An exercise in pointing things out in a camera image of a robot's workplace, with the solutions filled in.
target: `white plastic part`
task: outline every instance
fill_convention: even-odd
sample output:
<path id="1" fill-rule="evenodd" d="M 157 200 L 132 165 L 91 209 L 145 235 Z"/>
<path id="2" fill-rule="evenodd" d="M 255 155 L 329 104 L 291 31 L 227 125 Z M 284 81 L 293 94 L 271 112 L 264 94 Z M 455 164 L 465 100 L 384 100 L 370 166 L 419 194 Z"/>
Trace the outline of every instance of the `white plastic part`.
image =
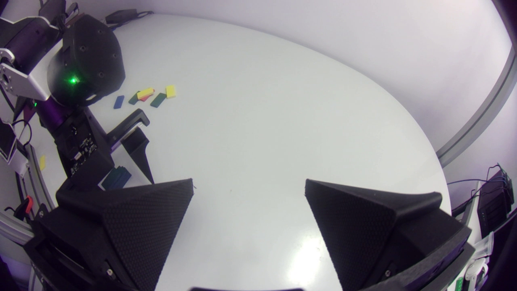
<path id="1" fill-rule="evenodd" d="M 490 256 L 494 249 L 494 232 L 490 232 L 484 239 L 474 244 L 474 248 L 476 251 L 472 255 L 473 260 Z"/>

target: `cable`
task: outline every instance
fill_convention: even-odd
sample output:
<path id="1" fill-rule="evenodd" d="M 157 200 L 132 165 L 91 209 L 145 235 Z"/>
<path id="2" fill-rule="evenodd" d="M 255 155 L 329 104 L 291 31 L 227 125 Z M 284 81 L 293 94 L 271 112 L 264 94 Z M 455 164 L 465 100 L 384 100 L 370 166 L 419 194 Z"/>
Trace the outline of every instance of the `cable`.
<path id="1" fill-rule="evenodd" d="M 490 173 L 490 169 L 493 169 L 493 168 L 496 168 L 496 167 L 499 167 L 499 169 L 501 169 L 501 171 L 503 171 L 503 169 L 501 168 L 501 166 L 499 164 L 488 168 L 488 171 L 486 172 L 486 179 L 487 180 L 488 180 L 488 174 Z"/>
<path id="2" fill-rule="evenodd" d="M 481 180 L 481 179 L 465 179 L 465 180 L 458 180 L 458 181 L 450 182 L 450 183 L 447 183 L 447 185 L 456 184 L 456 183 L 460 183 L 460 182 L 466 182 L 466 181 L 481 181 L 481 182 L 486 182 L 486 183 L 490 183 L 490 182 L 504 182 L 506 184 L 506 179 L 505 180 L 497 180 L 497 181 Z"/>
<path id="3" fill-rule="evenodd" d="M 21 120 L 17 120 L 17 121 L 15 121 L 15 122 L 11 123 L 11 126 L 15 126 L 16 124 L 18 124 L 18 123 L 20 123 L 20 122 L 25 123 L 25 126 L 23 127 L 23 129 L 25 129 L 25 127 L 26 127 L 26 126 L 28 126 L 28 127 L 29 127 L 29 130 L 31 131 L 31 135 L 29 136 L 29 140 L 28 140 L 26 143 L 24 143 L 24 144 L 23 144 L 23 146 L 25 147 L 25 146 L 26 146 L 26 145 L 28 145 L 28 144 L 29 144 L 29 142 L 31 142 L 31 140 L 32 140 L 32 127 L 31 127 L 31 125 L 30 125 L 28 122 L 26 122 L 26 121 L 25 121 L 25 120 L 23 120 L 23 119 L 21 119 Z"/>
<path id="4" fill-rule="evenodd" d="M 142 12 L 139 12 L 139 13 L 136 14 L 135 17 L 133 17 L 133 18 L 131 18 L 129 20 L 126 20 L 126 21 L 121 22 L 119 24 L 115 24 L 115 25 L 110 26 L 111 31 L 115 31 L 115 29 L 117 29 L 117 28 L 119 28 L 119 27 L 121 27 L 123 25 L 126 25 L 126 24 L 128 24 L 129 22 L 131 22 L 131 21 L 133 21 L 135 19 L 144 18 L 144 17 L 146 17 L 147 15 L 150 15 L 150 14 L 154 14 L 154 12 L 153 11 L 142 11 Z"/>
<path id="5" fill-rule="evenodd" d="M 481 197 L 481 196 L 484 196 L 484 195 L 486 195 L 486 194 L 494 193 L 495 191 L 503 190 L 503 189 L 506 189 L 506 188 L 504 188 L 504 187 L 499 187 L 499 188 L 496 188 L 496 189 L 494 189 L 494 190 L 492 190 L 492 191 L 490 191 L 490 192 L 485 192 L 485 193 L 482 193 L 482 194 L 476 195 L 476 193 L 478 193 L 479 191 L 481 191 L 481 189 L 483 189 L 483 187 L 480 187 L 476 192 L 474 192 L 474 196 L 472 196 L 472 191 L 474 191 L 474 190 L 476 190 L 476 189 L 472 189 L 472 191 L 470 192 L 470 198 L 469 198 L 469 199 L 467 199 L 467 201 L 465 201 L 465 202 L 461 203 L 460 205 L 458 205 L 456 208 L 452 209 L 452 210 L 451 210 L 451 212 L 454 212 L 456 209 L 458 209 L 458 208 L 460 208 L 460 207 L 464 206 L 465 204 L 469 203 L 469 201 L 471 201 L 472 199 L 474 199 L 474 198 L 476 198 L 476 197 L 478 197 L 478 196 L 480 196 L 480 197 Z"/>

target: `blue block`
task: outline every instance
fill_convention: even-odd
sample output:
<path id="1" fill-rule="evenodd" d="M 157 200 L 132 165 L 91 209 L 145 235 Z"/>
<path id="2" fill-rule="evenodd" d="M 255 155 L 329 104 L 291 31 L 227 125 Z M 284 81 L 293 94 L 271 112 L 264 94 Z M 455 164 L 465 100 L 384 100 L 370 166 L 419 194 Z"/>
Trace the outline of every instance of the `blue block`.
<path id="1" fill-rule="evenodd" d="M 115 105 L 113 105 L 113 109 L 122 107 L 122 102 L 124 102 L 124 95 L 117 97 L 117 100 L 115 100 Z"/>

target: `electronic device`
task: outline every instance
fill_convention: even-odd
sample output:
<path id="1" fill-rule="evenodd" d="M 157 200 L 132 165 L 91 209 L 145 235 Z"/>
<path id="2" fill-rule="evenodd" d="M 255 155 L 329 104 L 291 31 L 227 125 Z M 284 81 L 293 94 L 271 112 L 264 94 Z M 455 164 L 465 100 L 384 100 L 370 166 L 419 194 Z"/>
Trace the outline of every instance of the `electronic device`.
<path id="1" fill-rule="evenodd" d="M 440 193 L 313 180 L 305 190 L 344 291 L 439 290 L 474 253 L 470 229 L 440 210 Z"/>
<path id="2" fill-rule="evenodd" d="M 478 217 L 482 237 L 506 220 L 514 203 L 512 181 L 506 173 L 500 170 L 489 181 L 479 191 Z"/>
<path id="3" fill-rule="evenodd" d="M 192 195 L 192 179 L 58 191 L 24 249 L 47 289 L 152 291 Z"/>

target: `textured black surface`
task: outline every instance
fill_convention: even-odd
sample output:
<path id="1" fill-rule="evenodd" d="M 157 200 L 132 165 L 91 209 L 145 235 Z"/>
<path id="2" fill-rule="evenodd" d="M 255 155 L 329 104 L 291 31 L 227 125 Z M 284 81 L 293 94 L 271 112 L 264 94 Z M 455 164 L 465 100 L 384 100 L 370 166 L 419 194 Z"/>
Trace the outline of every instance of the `textured black surface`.
<path id="1" fill-rule="evenodd" d="M 101 222 L 138 289 L 152 291 L 192 195 L 189 179 L 56 197 L 60 207 Z"/>
<path id="2" fill-rule="evenodd" d="M 360 289 L 397 223 L 439 207 L 441 195 L 404 195 L 306 182 L 306 198 L 344 291 Z"/>

